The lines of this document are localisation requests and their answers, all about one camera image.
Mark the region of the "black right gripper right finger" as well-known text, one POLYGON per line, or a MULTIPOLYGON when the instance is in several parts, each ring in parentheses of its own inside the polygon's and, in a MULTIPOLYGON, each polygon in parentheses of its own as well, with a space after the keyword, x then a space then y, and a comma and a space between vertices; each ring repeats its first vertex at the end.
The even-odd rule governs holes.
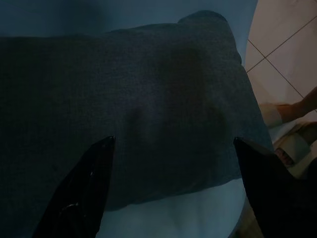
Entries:
POLYGON ((295 178, 276 154, 248 140, 233 141, 244 188, 266 238, 317 236, 317 161, 295 178))

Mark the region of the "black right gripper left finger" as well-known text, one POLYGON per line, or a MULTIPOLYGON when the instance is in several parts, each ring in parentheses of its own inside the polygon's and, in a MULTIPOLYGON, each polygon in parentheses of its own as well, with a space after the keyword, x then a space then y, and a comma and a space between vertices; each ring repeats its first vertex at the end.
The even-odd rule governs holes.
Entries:
POLYGON ((115 137, 93 144, 55 190, 35 238, 94 238, 99 232, 111 178, 115 137))

